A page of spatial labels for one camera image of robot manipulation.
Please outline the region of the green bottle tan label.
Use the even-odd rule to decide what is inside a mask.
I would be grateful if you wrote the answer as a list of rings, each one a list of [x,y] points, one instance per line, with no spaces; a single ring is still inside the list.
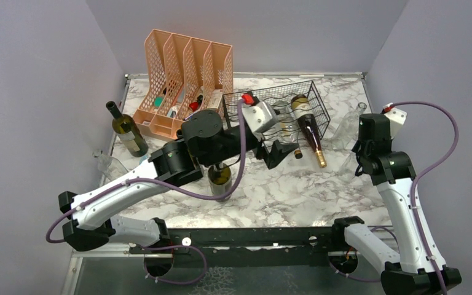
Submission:
[[[210,166],[207,177],[213,196],[223,195],[232,187],[232,172],[223,162]]]

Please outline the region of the green bottle cream label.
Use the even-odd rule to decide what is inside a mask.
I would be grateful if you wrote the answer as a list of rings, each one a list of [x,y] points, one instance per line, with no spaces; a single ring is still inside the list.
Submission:
[[[134,119],[128,114],[123,114],[113,101],[106,103],[106,109],[112,115],[112,129],[128,152],[134,157],[145,155],[149,149],[148,144]]]

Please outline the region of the clear glass bottle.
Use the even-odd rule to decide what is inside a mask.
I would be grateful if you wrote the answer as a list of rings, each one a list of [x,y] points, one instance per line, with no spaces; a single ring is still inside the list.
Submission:
[[[334,150],[343,150],[358,131],[360,115],[367,109],[367,104],[359,102],[354,110],[349,111],[341,120],[331,138],[331,147]]]
[[[111,182],[128,173],[128,170],[117,158],[104,154],[101,149],[92,152],[96,159],[97,169]]]

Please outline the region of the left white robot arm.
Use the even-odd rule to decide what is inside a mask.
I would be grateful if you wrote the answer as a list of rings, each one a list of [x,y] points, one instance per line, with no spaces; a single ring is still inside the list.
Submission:
[[[125,218],[124,209],[168,190],[184,192],[184,185],[199,180],[203,167],[219,164],[253,151],[267,168],[275,168],[298,144],[274,141],[270,149],[252,134],[245,121],[224,129],[221,116],[212,110],[195,113],[181,126],[181,135],[167,142],[127,174],[95,189],[59,195],[63,241],[77,251],[90,251],[109,242],[135,243],[161,252],[170,242],[162,219]]]

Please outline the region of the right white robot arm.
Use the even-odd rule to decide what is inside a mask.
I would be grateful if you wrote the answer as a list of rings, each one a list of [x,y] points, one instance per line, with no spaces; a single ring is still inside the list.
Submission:
[[[416,174],[405,152],[391,149],[388,114],[359,118],[356,155],[359,175],[369,175],[387,206],[398,251],[390,248],[359,217],[339,218],[330,242],[338,250],[352,247],[379,273],[385,294],[446,294],[462,282],[460,271],[447,266],[434,243],[416,193]]]

